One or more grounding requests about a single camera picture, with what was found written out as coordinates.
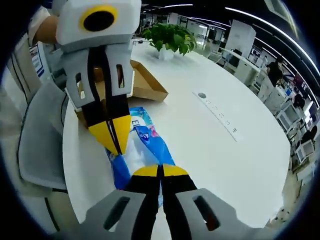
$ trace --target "electrical outlet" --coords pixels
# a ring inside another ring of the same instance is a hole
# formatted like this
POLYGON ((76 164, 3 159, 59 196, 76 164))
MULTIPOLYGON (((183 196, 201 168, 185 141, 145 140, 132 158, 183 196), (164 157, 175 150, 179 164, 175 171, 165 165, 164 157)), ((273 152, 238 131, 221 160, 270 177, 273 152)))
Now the electrical outlet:
POLYGON ((225 127, 225 129, 230 133, 236 142, 242 140, 242 136, 239 133, 238 128, 235 126, 234 121, 232 121, 223 111, 222 107, 219 107, 219 103, 213 103, 210 97, 203 92, 193 92, 193 94, 213 113, 213 115, 220 121, 220 123, 225 127))

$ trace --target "white pot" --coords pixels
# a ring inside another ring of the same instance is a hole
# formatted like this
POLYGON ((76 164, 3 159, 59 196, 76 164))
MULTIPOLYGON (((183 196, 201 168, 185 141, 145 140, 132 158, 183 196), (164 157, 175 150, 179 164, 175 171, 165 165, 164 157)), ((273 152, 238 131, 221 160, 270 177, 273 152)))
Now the white pot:
POLYGON ((171 60, 174 58, 174 52, 171 49, 166 49, 166 46, 163 45, 162 48, 160 49, 158 58, 162 61, 167 61, 171 60))

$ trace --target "green plant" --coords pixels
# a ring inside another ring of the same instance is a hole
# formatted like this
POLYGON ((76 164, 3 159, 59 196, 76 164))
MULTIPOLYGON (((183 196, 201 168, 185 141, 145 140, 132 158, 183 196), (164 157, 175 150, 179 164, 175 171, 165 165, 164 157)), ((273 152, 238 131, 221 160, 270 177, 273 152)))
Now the green plant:
POLYGON ((176 52, 179 49, 179 53, 185 55, 196 46, 195 37, 184 27, 174 24, 157 23, 145 29, 142 36, 159 52, 165 45, 167 50, 176 52))

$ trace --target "blue plastic package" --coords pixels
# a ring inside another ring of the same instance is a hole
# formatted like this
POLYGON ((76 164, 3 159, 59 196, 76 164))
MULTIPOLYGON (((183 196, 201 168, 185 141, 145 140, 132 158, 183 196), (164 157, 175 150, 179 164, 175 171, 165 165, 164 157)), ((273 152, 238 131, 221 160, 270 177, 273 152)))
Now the blue plastic package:
POLYGON ((132 174, 145 166, 153 164, 175 165, 164 140, 143 107, 130 108, 131 128, 124 155, 114 156, 105 150, 111 162, 114 185, 123 190, 132 174))

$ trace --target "round table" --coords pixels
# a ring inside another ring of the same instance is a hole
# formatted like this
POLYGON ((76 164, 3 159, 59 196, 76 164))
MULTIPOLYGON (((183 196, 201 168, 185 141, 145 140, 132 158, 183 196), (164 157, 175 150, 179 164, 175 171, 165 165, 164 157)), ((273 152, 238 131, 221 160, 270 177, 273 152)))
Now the round table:
MULTIPOLYGON (((175 164, 198 188, 231 205, 243 223, 263 228, 281 206, 290 159, 290 144, 277 120, 243 83, 209 59, 195 52, 175 54, 169 61, 155 55, 156 50, 143 43, 133 46, 131 59, 158 79, 169 93, 167 98, 156 102, 133 97, 129 106, 147 110, 175 164), (241 140, 236 141, 193 92, 210 96, 236 125, 241 140)), ((79 123, 70 102, 64 121, 63 167, 81 223, 87 210, 115 187, 104 147, 79 123)), ((153 231, 158 224, 163 223, 156 222, 153 231)))

